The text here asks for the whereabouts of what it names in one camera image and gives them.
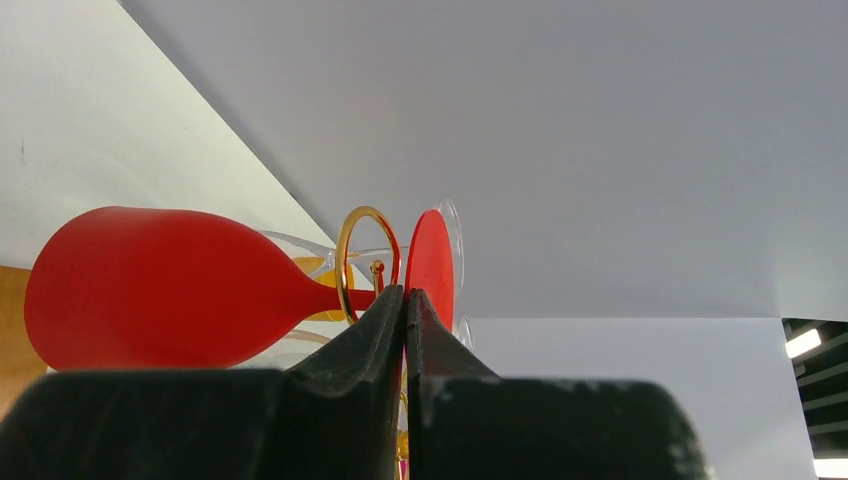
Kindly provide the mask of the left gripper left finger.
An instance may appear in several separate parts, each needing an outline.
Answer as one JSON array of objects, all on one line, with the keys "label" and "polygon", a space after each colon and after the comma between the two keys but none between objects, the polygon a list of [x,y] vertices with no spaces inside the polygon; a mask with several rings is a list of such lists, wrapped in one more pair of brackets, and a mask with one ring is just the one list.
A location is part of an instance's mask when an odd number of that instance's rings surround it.
[{"label": "left gripper left finger", "polygon": [[5,479],[390,479],[404,293],[287,370],[54,373],[1,425]]}]

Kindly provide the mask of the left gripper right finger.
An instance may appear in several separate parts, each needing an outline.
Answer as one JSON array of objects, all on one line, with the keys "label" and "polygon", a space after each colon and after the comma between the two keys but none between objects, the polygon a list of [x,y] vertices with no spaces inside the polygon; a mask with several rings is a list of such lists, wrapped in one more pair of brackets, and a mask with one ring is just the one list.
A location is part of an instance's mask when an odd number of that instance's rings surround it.
[{"label": "left gripper right finger", "polygon": [[673,396],[645,381],[505,378],[407,300],[410,473],[415,479],[705,479],[709,463]]}]

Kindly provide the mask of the clear wine glass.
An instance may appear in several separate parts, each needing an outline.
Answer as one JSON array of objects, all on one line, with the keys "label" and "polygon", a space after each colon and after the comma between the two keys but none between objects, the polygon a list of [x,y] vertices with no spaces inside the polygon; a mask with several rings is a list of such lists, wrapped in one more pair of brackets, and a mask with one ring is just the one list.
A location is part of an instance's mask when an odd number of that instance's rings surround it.
[{"label": "clear wine glass", "polygon": [[[450,242],[454,286],[460,291],[464,283],[464,245],[459,215],[454,202],[447,196],[443,196],[436,204],[435,209],[442,215],[445,222]],[[318,243],[302,239],[282,232],[260,230],[260,233],[269,238],[281,250],[286,253],[302,253],[296,257],[319,257],[324,260],[323,270],[330,271],[335,268],[335,248],[320,245]],[[348,265],[356,268],[365,268],[374,261],[381,261],[385,266],[390,266],[391,249],[389,247],[365,249],[348,253]]]}]

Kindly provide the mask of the red wine glass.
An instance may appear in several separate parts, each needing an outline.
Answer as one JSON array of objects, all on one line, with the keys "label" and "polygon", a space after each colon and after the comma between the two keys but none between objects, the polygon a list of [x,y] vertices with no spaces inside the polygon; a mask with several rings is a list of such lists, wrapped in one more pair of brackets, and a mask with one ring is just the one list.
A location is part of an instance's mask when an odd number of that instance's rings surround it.
[{"label": "red wine glass", "polygon": [[[357,223],[351,252],[387,246],[373,220]],[[385,289],[425,291],[451,326],[457,290],[436,209],[420,216],[401,255],[399,283],[388,284],[386,266]],[[371,307],[378,296],[368,267],[348,272],[353,298],[374,300]],[[313,281],[258,230],[201,211],[107,206],[49,238],[31,271],[24,322],[56,371],[227,368],[326,310],[341,310],[337,290]]]}]

